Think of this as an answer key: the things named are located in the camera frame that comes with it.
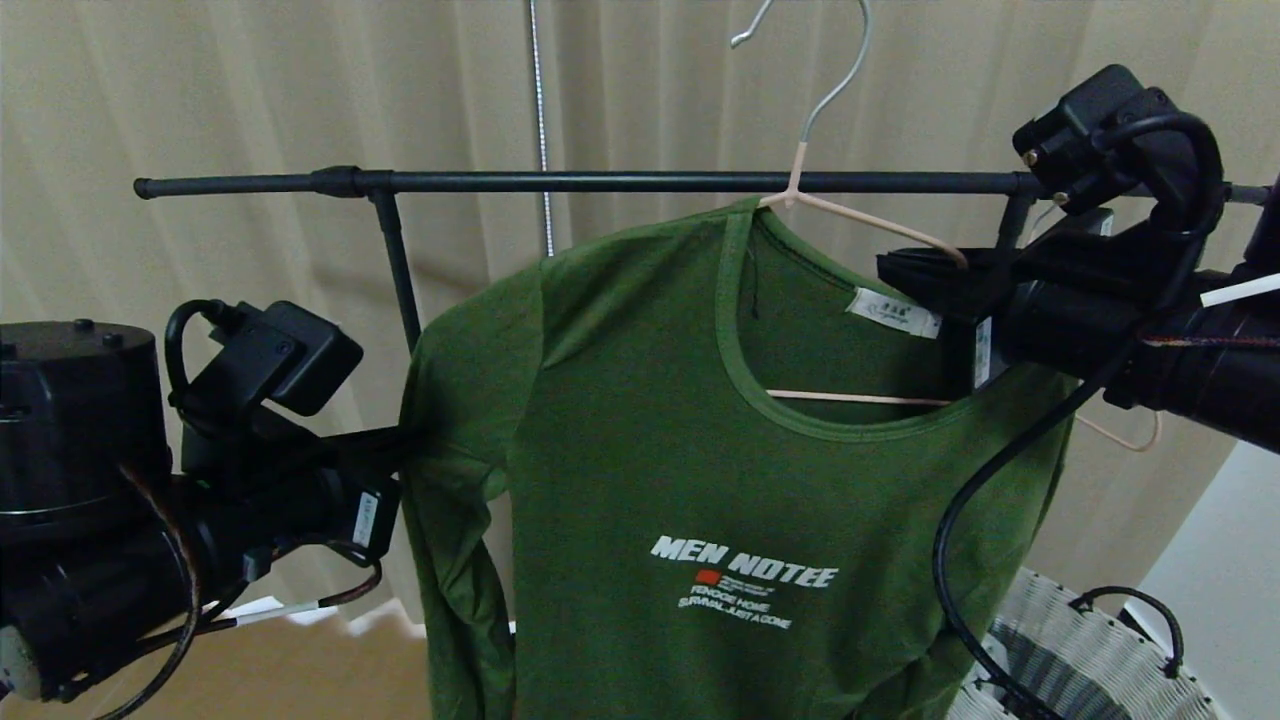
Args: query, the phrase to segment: clothes rack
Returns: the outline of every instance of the clothes rack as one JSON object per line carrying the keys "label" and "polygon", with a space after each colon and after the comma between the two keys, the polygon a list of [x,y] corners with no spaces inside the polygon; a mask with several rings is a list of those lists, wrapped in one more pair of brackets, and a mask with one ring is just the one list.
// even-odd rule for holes
{"label": "clothes rack", "polygon": [[[773,193],[787,186],[787,173],[773,172],[401,172],[364,170],[355,165],[312,173],[279,176],[223,176],[192,178],[138,178],[133,191],[143,200],[191,195],[257,192],[315,192],[330,197],[365,197],[372,202],[387,245],[396,301],[404,340],[412,352],[421,320],[404,251],[399,206],[401,192],[733,192]],[[996,247],[1012,250],[1037,200],[1048,193],[1034,176],[1024,172],[806,172],[800,190],[812,193],[883,195],[1004,195],[1004,214]],[[1226,183],[1229,202],[1262,205],[1271,187]],[[1126,195],[1149,197],[1139,187]]]}

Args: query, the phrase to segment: curtain fold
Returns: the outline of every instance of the curtain fold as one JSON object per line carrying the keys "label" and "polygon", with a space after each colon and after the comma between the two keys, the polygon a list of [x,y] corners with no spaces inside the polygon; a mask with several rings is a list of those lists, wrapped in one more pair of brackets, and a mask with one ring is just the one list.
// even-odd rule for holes
{"label": "curtain fold", "polygon": [[[536,0],[552,169],[785,170],[809,109],[847,70],[852,1],[780,3],[730,51],[755,1]],[[1280,33],[1267,0],[873,3],[861,74],[819,118],[810,169],[1010,170],[1009,137],[1107,63],[1129,65],[1217,129],[1229,178],[1270,183],[1280,137]],[[365,360],[321,433],[396,421],[408,355],[372,208],[321,196],[143,202],[133,177],[326,165],[531,170],[538,163],[527,5],[274,0],[0,4],[5,322],[95,316],[164,327],[191,297],[291,300],[342,324]],[[557,195],[557,247],[710,209],[714,195]],[[995,240],[1002,199],[835,200],[959,245]],[[535,195],[402,195],[424,320],[543,252]],[[1038,213],[1043,205],[1033,213]],[[1120,227],[1149,202],[1117,202]],[[1226,269],[1257,210],[1231,206],[1206,265]],[[797,208],[783,218],[874,273],[902,241]],[[192,368],[214,346],[188,342]],[[1149,418],[1084,410],[1142,437]],[[175,443],[175,419],[169,432]],[[1233,442],[1171,421],[1125,454],[1078,428],[1030,564],[1071,587],[1135,584]],[[509,515],[489,541],[509,579]],[[388,583],[420,616],[403,532]],[[255,588],[288,602],[358,582],[302,552]]]}

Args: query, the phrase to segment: white wicker basket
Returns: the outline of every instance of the white wicker basket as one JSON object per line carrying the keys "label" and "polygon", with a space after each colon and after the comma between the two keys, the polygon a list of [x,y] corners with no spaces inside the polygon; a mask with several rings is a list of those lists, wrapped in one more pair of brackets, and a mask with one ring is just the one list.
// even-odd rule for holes
{"label": "white wicker basket", "polygon": [[[1212,701],[1187,676],[1181,657],[1166,659],[1114,618],[1076,610],[1089,601],[1023,569],[992,624],[984,646],[1027,689],[1069,720],[1213,720]],[[947,717],[1009,720],[1000,692],[975,665]]]}

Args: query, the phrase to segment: metal hook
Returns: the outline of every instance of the metal hook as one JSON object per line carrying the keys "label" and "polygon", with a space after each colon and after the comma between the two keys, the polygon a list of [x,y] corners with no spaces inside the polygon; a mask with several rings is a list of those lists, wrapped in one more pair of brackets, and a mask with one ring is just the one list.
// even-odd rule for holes
{"label": "metal hook", "polygon": [[[870,40],[872,40],[872,9],[870,5],[868,5],[867,0],[858,0],[858,5],[863,9],[863,44],[861,47],[858,49],[858,59],[854,60],[854,67],[850,68],[849,74],[845,76],[845,79],[840,81],[840,85],[832,88],[832,91],[828,92],[826,97],[819,100],[818,105],[813,109],[812,113],[809,113],[809,119],[806,119],[804,123],[804,132],[800,135],[800,142],[809,142],[809,133],[813,132],[813,123],[818,119],[818,113],[820,113],[823,108],[831,104],[831,101],[835,100],[837,95],[840,95],[841,92],[845,91],[846,87],[849,87],[849,83],[854,81],[854,76],[858,74],[858,69],[863,67],[863,59],[867,58],[867,49],[870,47]],[[771,6],[773,6],[773,0],[764,0],[764,4],[760,5],[759,10],[756,10],[755,18],[751,20],[751,26],[748,27],[744,32],[735,35],[728,41],[730,49],[737,47],[739,45],[746,42],[748,40],[751,40],[751,36],[754,36],[756,28],[760,27],[760,22],[764,20],[764,14],[769,12]]]}

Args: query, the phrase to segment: black handle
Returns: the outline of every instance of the black handle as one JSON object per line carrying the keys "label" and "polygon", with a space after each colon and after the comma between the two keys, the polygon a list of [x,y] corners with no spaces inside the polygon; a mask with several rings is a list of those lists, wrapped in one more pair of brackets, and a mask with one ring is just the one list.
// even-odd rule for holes
{"label": "black handle", "polygon": [[1164,671],[1165,676],[1170,680],[1176,678],[1178,670],[1183,666],[1183,653],[1185,648],[1183,647],[1183,628],[1178,624],[1178,618],[1174,616],[1174,611],[1155,597],[1151,597],[1139,589],[1126,588],[1124,585],[1103,585],[1101,588],[1093,588],[1092,591],[1073,600],[1070,606],[1071,609],[1082,612],[1084,610],[1093,610],[1093,601],[1105,594],[1126,594],[1129,597],[1135,597],[1155,607],[1156,611],[1164,616],[1165,623],[1169,623],[1169,633],[1174,637],[1174,656],[1165,664]]}

